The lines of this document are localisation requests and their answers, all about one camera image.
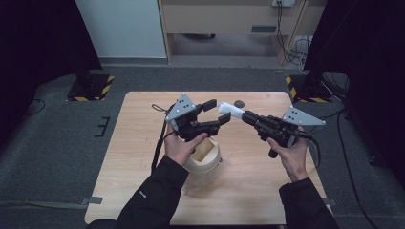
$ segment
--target black cable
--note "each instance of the black cable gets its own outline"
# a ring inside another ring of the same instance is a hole
[[[293,63],[294,65],[299,65],[299,63],[294,63],[294,62],[293,62],[293,60],[295,60],[296,58],[300,58],[298,55],[308,55],[308,51],[309,51],[309,50],[307,50],[307,53],[298,51],[298,45],[297,45],[297,43],[300,42],[300,41],[307,41],[307,45],[308,45],[308,46],[309,46],[309,43],[310,43],[310,40],[305,39],[305,38],[301,38],[301,39],[298,39],[298,40],[295,41],[295,50],[292,50],[293,52],[295,52],[295,54],[289,54],[289,56],[292,57],[291,63]]]
[[[156,104],[152,104],[152,108],[157,110],[158,112],[164,112],[164,114],[167,116],[170,111],[172,110],[172,108],[175,106],[175,104],[173,104],[168,110],[163,109],[162,107],[156,105]],[[167,138],[169,135],[172,135],[173,133],[175,133],[175,131],[164,135],[164,131],[166,130],[166,120],[164,119],[163,121],[163,126],[161,128],[161,133],[160,133],[160,138],[158,140],[158,143],[156,145],[156,149],[155,149],[155,154],[153,156],[153,160],[152,160],[152,164],[151,164],[151,171],[152,173],[155,171],[156,166],[158,165],[158,159],[159,159],[159,154],[160,154],[160,149],[161,149],[161,145],[163,144],[163,141],[165,138]]]
[[[158,140],[158,144],[156,145],[155,149],[155,154],[153,156],[152,164],[151,164],[151,173],[153,173],[156,169],[156,166],[158,165],[158,159],[159,159],[159,154],[160,154],[160,149],[161,145],[163,144],[164,141],[164,131],[166,130],[166,121],[163,121],[163,127],[161,128],[161,133],[160,133],[160,138]]]
[[[342,110],[339,110],[339,111],[337,111],[337,112],[335,112],[335,113],[333,113],[333,114],[329,114],[329,115],[326,115],[326,116],[320,116],[320,117],[318,117],[319,119],[321,119],[321,120],[323,120],[323,121],[325,121],[326,119],[328,119],[328,118],[331,118],[331,117],[333,117],[333,116],[335,116],[335,115],[338,115],[340,112],[342,112],[342,111],[344,111],[345,110],[345,108],[343,108]],[[310,132],[310,134],[311,135],[313,135],[313,133],[314,133],[314,130],[317,128],[317,126],[314,126],[309,132]]]
[[[345,110],[340,111],[339,114],[338,114],[338,116],[337,116],[337,131],[338,131],[338,134],[339,134],[340,144],[342,145],[343,156],[344,156],[344,158],[345,158],[346,167],[347,167],[348,172],[349,172],[349,178],[350,178],[350,181],[351,181],[351,185],[352,185],[352,189],[353,189],[353,192],[354,192],[354,196],[355,196],[355,199],[356,199],[356,201],[357,201],[357,204],[358,204],[358,206],[359,206],[361,212],[363,213],[364,217],[366,218],[366,220],[370,223],[370,225],[371,225],[373,228],[378,229],[378,228],[375,226],[375,224],[372,222],[372,220],[369,218],[369,216],[367,215],[367,212],[366,212],[366,210],[365,210],[364,207],[363,207],[363,204],[362,204],[362,202],[361,202],[361,200],[360,200],[360,198],[359,198],[359,196],[358,196],[357,189],[356,189],[355,184],[354,184],[354,179],[353,179],[353,177],[352,177],[352,170],[351,170],[351,167],[350,167],[350,165],[349,165],[348,156],[347,156],[347,154],[346,154],[346,149],[345,149],[345,144],[344,144],[344,142],[343,142],[342,133],[341,133],[341,131],[340,131],[340,121],[339,121],[339,120],[340,120],[340,115],[341,115],[344,111],[345,111]]]
[[[36,114],[42,112],[42,110],[44,110],[44,108],[45,108],[45,106],[46,106],[46,103],[45,103],[44,100],[35,98],[33,101],[36,101],[37,103],[42,102],[42,107],[41,107],[38,111],[36,111],[36,112],[29,113],[29,114],[25,114],[25,116],[36,115]]]
[[[334,90],[334,93],[337,93],[337,94],[340,94],[340,95],[343,96],[343,97],[346,97],[346,94],[347,94],[346,85],[348,84],[349,79],[346,78],[346,85],[345,85],[345,88],[342,88],[341,86],[338,85],[338,83],[336,82],[336,80],[335,80],[334,77],[333,77],[333,73],[332,73],[332,80],[333,80],[333,81],[331,81],[328,77],[326,77],[326,74],[325,74],[325,73],[324,73],[324,75],[322,76],[322,82],[325,83],[325,84],[327,84],[327,86],[328,86],[330,89],[333,89],[333,90]]]
[[[307,38],[308,42],[307,42],[307,53],[309,52],[309,43],[311,43],[312,41],[310,40],[310,36],[308,36]]]
[[[281,34],[281,18],[283,16],[283,4],[281,1],[277,1],[277,5],[278,5],[278,17],[277,17],[277,41],[279,43],[279,45],[281,46],[281,48],[283,49],[284,52],[284,58],[286,61],[291,62],[293,64],[295,64],[293,62],[293,59],[291,60],[291,58],[289,58],[289,55],[286,51],[286,48],[284,46],[284,40],[283,40],[283,35]]]
[[[315,147],[315,151],[316,151],[316,164],[315,164],[315,168],[318,168],[321,165],[321,148],[319,147],[319,143],[318,141],[312,137],[312,135],[310,133],[307,132],[299,132],[299,137],[302,138],[306,138],[308,141],[310,141],[314,147]]]

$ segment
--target black jacket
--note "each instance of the black jacket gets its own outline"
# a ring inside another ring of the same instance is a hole
[[[122,209],[116,229],[168,228],[187,176],[184,168],[164,156]],[[284,185],[280,195],[288,229],[338,228],[309,178]]]

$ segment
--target metal bracket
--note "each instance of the metal bracket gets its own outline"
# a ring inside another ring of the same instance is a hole
[[[176,101],[170,113],[167,115],[166,122],[170,121],[172,123],[173,129],[178,131],[179,127],[175,119],[185,114],[188,114],[194,110],[196,110],[196,105],[194,105],[194,103],[187,96],[187,94],[183,93],[180,96],[180,98]]]
[[[326,122],[290,106],[283,115],[283,121],[297,126],[324,126]]]

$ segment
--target tabletop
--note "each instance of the tabletop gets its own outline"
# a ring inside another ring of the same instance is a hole
[[[182,92],[130,92],[123,101],[117,124],[90,203],[87,223],[96,219],[117,219],[122,207],[151,173],[151,163],[160,137],[164,113],[152,108],[156,104],[168,109]],[[245,103],[243,110],[258,115],[281,117],[291,106],[284,92],[186,92],[194,104],[210,99],[233,104]],[[218,109],[202,112],[200,122],[217,120]],[[183,190],[174,225],[253,225],[285,224],[283,204],[278,189],[289,182],[280,157],[270,158],[269,146],[252,126],[231,118],[215,136],[223,161],[216,179],[196,190]],[[160,157],[164,155],[164,146]],[[322,198],[325,192],[307,152],[307,170]]]

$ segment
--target electrical cord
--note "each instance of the electrical cord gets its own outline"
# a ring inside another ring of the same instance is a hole
[[[346,78],[345,88],[340,87],[334,79],[332,74],[332,80],[326,77],[326,73],[322,75],[321,83],[334,95],[339,101],[342,101],[347,96],[347,87],[349,85],[349,79]]]
[[[315,147],[316,157],[317,157],[315,168],[318,168],[321,165],[321,148],[319,147],[318,141],[315,138],[313,138],[310,133],[303,132],[303,131],[300,131],[298,133],[299,133],[298,134],[299,137],[307,139]]]
[[[345,110],[345,108],[343,108],[343,109],[341,109],[341,110],[339,110],[339,111],[337,111],[337,112],[335,112],[335,113],[333,113],[333,114],[329,114],[329,115],[326,115],[326,116],[320,116],[320,117],[318,117],[318,118],[321,119],[321,120],[323,120],[323,121],[325,121],[325,120],[328,119],[328,118],[331,118],[331,117],[333,117],[333,116],[335,116],[335,115],[338,115],[341,111],[344,111],[344,110]],[[311,135],[313,135],[314,133],[317,132],[317,131],[315,131],[316,128],[317,128],[317,126],[314,126],[314,127],[309,131]]]
[[[338,131],[338,134],[339,134],[340,144],[341,144],[341,146],[342,146],[343,156],[344,156],[344,158],[345,158],[345,164],[346,164],[346,167],[347,167],[348,172],[349,172],[349,178],[350,178],[350,181],[351,181],[352,190],[353,190],[353,192],[354,192],[354,197],[355,197],[355,199],[356,199],[356,201],[357,201],[357,204],[358,204],[358,206],[359,206],[361,212],[363,213],[363,216],[366,218],[366,220],[369,222],[369,224],[370,224],[374,229],[378,229],[377,226],[372,222],[372,220],[371,220],[371,219],[369,218],[369,216],[367,215],[367,212],[366,212],[366,210],[364,209],[364,206],[363,206],[363,204],[362,204],[362,202],[361,202],[361,200],[360,200],[360,197],[358,196],[357,188],[355,187],[355,184],[354,184],[354,179],[353,179],[353,176],[352,176],[352,169],[351,169],[351,167],[350,167],[350,165],[349,165],[348,156],[347,156],[346,149],[345,149],[345,144],[344,144],[343,137],[342,137],[342,133],[341,133],[341,130],[340,130],[340,115],[341,115],[345,110],[346,110],[346,109],[341,110],[341,111],[338,113],[338,115],[337,115],[337,131]]]
[[[40,102],[41,102],[41,103],[42,103],[42,107],[41,107],[38,111],[36,111],[36,112],[29,113],[29,114],[25,114],[25,116],[36,115],[36,114],[42,112],[42,110],[44,110],[44,108],[45,108],[45,106],[46,106],[46,103],[45,103],[44,100],[35,98],[33,101],[36,101],[37,103],[40,103]]]
[[[307,53],[309,52],[309,41],[307,41]],[[300,72],[302,74],[307,74],[304,71],[304,67],[305,67],[305,61],[307,59],[304,58],[304,53],[300,52],[300,56],[299,56],[299,65],[298,65],[298,69],[300,70]]]
[[[302,47],[302,43],[304,42],[304,41],[307,41],[307,52],[302,52],[302,51],[300,51],[301,50],[301,47]],[[309,40],[309,39],[305,39],[305,38],[301,38],[301,39],[298,39],[298,40],[296,40],[295,41],[295,49],[291,49],[293,52],[295,52],[295,54],[289,54],[289,56],[290,57],[292,57],[292,61],[291,61],[291,63],[292,64],[294,64],[294,65],[300,65],[301,63],[302,63],[302,69],[304,69],[304,64],[305,64],[305,61],[307,61],[307,59],[306,58],[304,58],[304,56],[307,56],[308,55],[308,52],[309,52],[309,43],[310,43],[311,41]],[[294,62],[294,60],[296,59],[296,58],[299,58],[300,60],[299,60],[299,62],[298,63],[295,63]]]
[[[158,112],[164,112],[164,114],[167,116],[170,111],[172,110],[172,108],[174,107],[175,104],[173,104],[168,110],[163,109],[162,107],[156,105],[156,104],[152,104],[152,108],[155,109]],[[163,141],[165,138],[167,138],[169,135],[172,135],[173,133],[175,133],[176,131],[170,132],[167,135],[164,135],[164,132],[166,130],[166,120],[164,119],[163,121],[163,125],[161,128],[161,133],[160,133],[160,138],[158,140],[158,143],[156,145],[156,149],[155,149],[155,154],[153,156],[153,160],[152,160],[152,164],[151,164],[151,171],[152,173],[155,171],[157,165],[158,165],[158,159],[159,159],[159,154],[160,154],[160,149],[161,149],[161,145],[163,145]]]
[[[293,59],[289,58],[289,55],[286,51],[286,48],[284,46],[284,40],[283,40],[283,35],[281,34],[281,18],[283,16],[283,3],[282,1],[277,1],[277,5],[278,5],[278,17],[277,17],[277,41],[279,43],[279,45],[281,46],[281,48],[283,49],[283,54],[284,54],[284,58],[286,61],[294,63]]]

